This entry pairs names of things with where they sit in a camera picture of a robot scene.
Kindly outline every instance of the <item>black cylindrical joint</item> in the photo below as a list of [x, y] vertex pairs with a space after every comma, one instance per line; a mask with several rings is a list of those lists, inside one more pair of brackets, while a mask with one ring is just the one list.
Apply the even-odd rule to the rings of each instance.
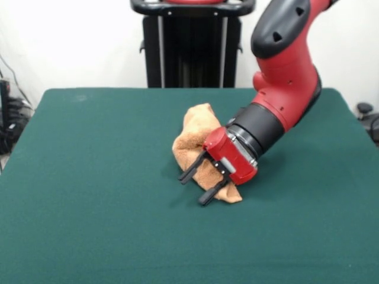
[[228, 131], [258, 159], [285, 133], [280, 120], [262, 105], [252, 103], [230, 124]]

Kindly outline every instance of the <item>black equipment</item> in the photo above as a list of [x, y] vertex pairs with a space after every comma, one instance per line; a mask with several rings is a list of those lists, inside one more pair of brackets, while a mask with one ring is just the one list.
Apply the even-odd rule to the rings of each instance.
[[379, 147], [379, 112], [371, 113], [374, 110], [373, 106], [365, 102], [359, 103], [357, 108], [359, 121], [373, 142]]
[[240, 16], [255, 0], [131, 0], [143, 19], [149, 88], [234, 88]]

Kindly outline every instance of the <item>black plastic cover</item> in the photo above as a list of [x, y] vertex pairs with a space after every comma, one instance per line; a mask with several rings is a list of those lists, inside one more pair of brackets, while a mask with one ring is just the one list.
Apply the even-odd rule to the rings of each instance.
[[219, 4], [172, 4], [163, 1], [149, 2], [130, 0], [131, 8], [143, 15], [163, 17], [240, 17], [255, 9], [255, 0], [241, 0], [238, 3], [224, 1]]
[[310, 0], [272, 0], [251, 37], [255, 57], [267, 59], [290, 46], [306, 26], [310, 10]]

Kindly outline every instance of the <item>black stand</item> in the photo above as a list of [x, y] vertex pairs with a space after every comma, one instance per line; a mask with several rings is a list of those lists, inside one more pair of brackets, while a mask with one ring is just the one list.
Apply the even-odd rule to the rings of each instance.
[[181, 5], [131, 0], [143, 19], [149, 88], [234, 88], [241, 23], [255, 0]]

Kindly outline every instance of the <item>green felt tablecloth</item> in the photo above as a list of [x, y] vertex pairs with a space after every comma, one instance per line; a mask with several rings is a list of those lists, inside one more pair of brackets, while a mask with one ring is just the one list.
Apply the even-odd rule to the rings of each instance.
[[0, 284], [379, 283], [379, 151], [325, 89], [239, 187], [198, 206], [185, 111], [249, 89], [47, 91], [0, 177]]

